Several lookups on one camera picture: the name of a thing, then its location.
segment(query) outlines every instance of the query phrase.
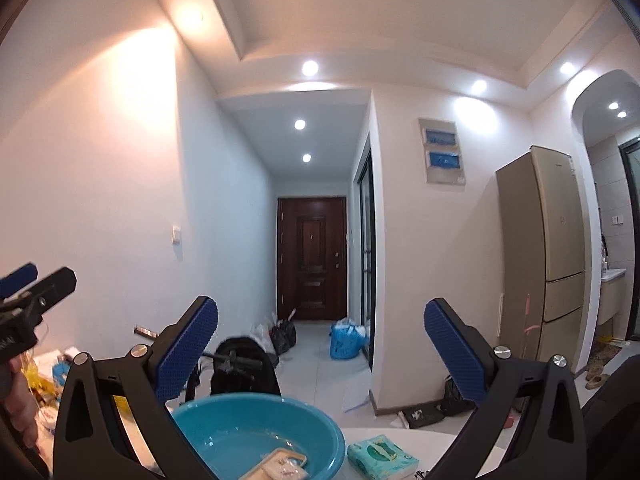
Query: gold refrigerator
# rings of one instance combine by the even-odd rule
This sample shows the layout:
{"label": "gold refrigerator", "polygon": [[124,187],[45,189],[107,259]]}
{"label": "gold refrigerator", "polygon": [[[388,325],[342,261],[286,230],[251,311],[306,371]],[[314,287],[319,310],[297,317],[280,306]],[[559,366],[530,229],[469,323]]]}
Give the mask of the gold refrigerator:
{"label": "gold refrigerator", "polygon": [[562,354],[574,370],[586,264],[571,157],[532,146],[496,176],[504,244],[500,344],[540,361]]}

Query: silver bolt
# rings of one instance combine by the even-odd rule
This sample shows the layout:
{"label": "silver bolt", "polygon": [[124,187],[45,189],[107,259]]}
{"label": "silver bolt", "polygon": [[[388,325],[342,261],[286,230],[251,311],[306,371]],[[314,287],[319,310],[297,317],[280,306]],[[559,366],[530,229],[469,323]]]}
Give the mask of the silver bolt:
{"label": "silver bolt", "polygon": [[85,354],[84,352],[81,352],[76,357],[74,357],[74,363],[77,365],[83,365],[88,358],[89,356],[87,354]]}
{"label": "silver bolt", "polygon": [[494,348],[494,354],[498,359],[508,359],[511,357],[511,350],[506,346],[500,345]]}
{"label": "silver bolt", "polygon": [[566,366],[566,357],[564,357],[563,355],[556,354],[553,356],[553,360],[556,366],[559,366],[561,368],[564,368]]}
{"label": "silver bolt", "polygon": [[131,355],[133,355],[133,357],[142,357],[146,355],[147,350],[149,350],[149,348],[146,345],[135,345],[131,349]]}

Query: bowl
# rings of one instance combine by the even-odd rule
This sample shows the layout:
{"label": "bowl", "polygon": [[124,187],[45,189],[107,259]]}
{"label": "bowl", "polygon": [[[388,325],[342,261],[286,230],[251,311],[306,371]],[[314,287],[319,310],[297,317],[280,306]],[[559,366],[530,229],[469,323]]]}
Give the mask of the bowl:
{"label": "bowl", "polygon": [[278,447],[306,456],[309,480],[333,478],[344,461],[344,437],[337,424],[298,400],[220,394],[183,404],[174,419],[220,480],[238,480]]}

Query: brown wooden door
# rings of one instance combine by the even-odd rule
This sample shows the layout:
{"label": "brown wooden door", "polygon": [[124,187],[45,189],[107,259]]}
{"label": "brown wooden door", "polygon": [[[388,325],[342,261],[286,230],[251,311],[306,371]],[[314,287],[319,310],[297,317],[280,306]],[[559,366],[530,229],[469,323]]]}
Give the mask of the brown wooden door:
{"label": "brown wooden door", "polygon": [[346,199],[278,199],[278,317],[347,315]]}

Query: rug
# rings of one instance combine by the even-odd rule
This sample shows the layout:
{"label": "rug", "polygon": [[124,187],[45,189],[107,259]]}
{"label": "rug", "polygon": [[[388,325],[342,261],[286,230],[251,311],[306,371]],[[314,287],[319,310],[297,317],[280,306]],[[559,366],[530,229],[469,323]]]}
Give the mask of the rug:
{"label": "rug", "polygon": [[611,361],[622,348],[609,343],[599,343],[594,341],[591,345],[591,352],[589,354],[589,361],[587,361],[587,369],[593,365],[604,366]]}

